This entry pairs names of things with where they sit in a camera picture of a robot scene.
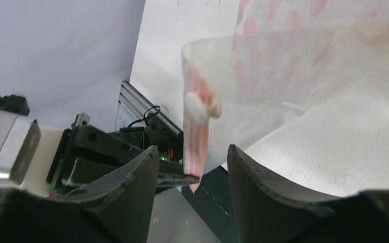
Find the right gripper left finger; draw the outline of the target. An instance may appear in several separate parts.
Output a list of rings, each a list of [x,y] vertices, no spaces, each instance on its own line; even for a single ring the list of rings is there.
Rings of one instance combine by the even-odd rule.
[[[67,195],[0,188],[0,242],[147,242],[159,170],[151,146]]]

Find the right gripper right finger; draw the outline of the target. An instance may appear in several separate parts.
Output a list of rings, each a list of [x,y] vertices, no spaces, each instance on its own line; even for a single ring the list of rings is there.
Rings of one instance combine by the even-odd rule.
[[[389,242],[389,190],[321,193],[233,144],[227,165],[240,242]]]

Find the clear pink-dotted zip bag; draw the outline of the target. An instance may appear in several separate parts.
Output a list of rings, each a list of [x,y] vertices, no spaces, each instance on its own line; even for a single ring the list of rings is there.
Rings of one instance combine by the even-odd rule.
[[[181,57],[186,174],[234,144],[314,190],[389,189],[389,1],[241,1]]]

